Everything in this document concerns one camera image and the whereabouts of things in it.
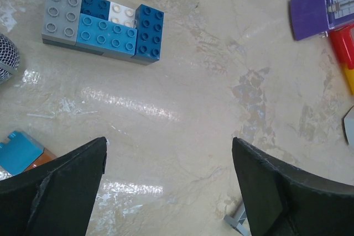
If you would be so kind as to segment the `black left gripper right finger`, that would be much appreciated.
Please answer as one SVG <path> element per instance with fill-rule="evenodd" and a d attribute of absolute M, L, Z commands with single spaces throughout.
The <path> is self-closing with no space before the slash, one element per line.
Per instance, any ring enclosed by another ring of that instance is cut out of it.
<path fill-rule="evenodd" d="M 252 235 L 353 235 L 353 186 L 311 174 L 237 137 L 232 157 Z"/>

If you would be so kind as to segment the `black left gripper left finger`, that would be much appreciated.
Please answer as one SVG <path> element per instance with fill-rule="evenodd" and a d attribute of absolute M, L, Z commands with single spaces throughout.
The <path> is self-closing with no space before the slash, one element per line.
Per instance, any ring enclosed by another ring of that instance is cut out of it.
<path fill-rule="evenodd" d="M 107 159 L 96 138 L 1 181 L 1 235 L 85 235 Z"/>

